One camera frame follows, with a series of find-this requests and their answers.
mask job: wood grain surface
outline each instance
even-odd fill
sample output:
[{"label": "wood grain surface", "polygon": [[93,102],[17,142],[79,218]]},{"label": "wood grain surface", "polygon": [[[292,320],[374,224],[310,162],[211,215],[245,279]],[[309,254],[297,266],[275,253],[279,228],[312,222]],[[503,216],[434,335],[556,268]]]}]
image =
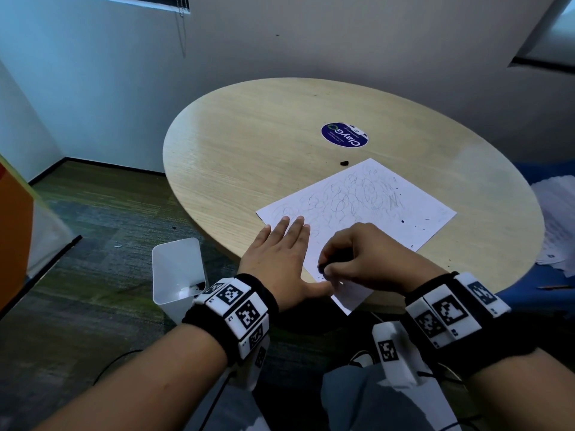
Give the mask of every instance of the wood grain surface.
[{"label": "wood grain surface", "polygon": [[[369,142],[331,144],[320,133],[331,122],[357,126]],[[463,125],[390,93],[318,79],[234,84],[182,110],[163,148],[178,201],[235,259],[263,226],[256,210],[341,171],[341,161],[352,166],[369,157],[457,212],[422,255],[472,272],[493,292],[533,265],[543,216],[519,171]],[[385,310],[401,302],[373,294],[367,304]]]}]

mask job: left hand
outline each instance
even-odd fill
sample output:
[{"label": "left hand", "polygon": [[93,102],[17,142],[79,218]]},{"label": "left hand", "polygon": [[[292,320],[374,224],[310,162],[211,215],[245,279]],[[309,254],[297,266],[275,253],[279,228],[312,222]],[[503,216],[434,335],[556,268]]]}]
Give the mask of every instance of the left hand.
[{"label": "left hand", "polygon": [[279,311],[291,309],[306,298],[334,294],[330,282],[306,283],[301,279],[309,225],[304,225],[304,217],[299,216],[286,233],[289,222],[284,216],[273,231],[266,225],[241,258],[237,271],[260,280],[275,297]]}]

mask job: window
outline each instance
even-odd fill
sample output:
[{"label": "window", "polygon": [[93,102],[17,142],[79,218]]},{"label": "window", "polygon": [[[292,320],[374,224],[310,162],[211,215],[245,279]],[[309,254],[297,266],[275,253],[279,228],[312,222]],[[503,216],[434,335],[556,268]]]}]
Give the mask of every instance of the window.
[{"label": "window", "polygon": [[189,0],[111,0],[138,6],[154,7],[180,13],[190,13]]},{"label": "window", "polygon": [[555,0],[512,63],[575,73],[575,0]]}]

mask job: white plastic cup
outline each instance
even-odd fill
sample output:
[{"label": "white plastic cup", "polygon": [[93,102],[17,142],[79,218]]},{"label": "white plastic cup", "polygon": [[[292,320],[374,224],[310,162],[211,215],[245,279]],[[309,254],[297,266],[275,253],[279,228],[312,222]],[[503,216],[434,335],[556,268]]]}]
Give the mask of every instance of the white plastic cup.
[{"label": "white plastic cup", "polygon": [[196,284],[209,286],[199,241],[195,237],[157,245],[152,250],[152,298],[176,324],[201,292]]}]

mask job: black eraser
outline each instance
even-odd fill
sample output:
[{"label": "black eraser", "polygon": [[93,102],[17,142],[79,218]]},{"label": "black eraser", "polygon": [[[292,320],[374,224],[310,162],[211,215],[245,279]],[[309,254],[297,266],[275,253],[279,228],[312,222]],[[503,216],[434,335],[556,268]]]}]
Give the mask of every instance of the black eraser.
[{"label": "black eraser", "polygon": [[338,249],[331,257],[317,267],[320,274],[323,275],[326,266],[330,263],[342,263],[343,261],[351,261],[354,259],[354,249],[352,247]]}]

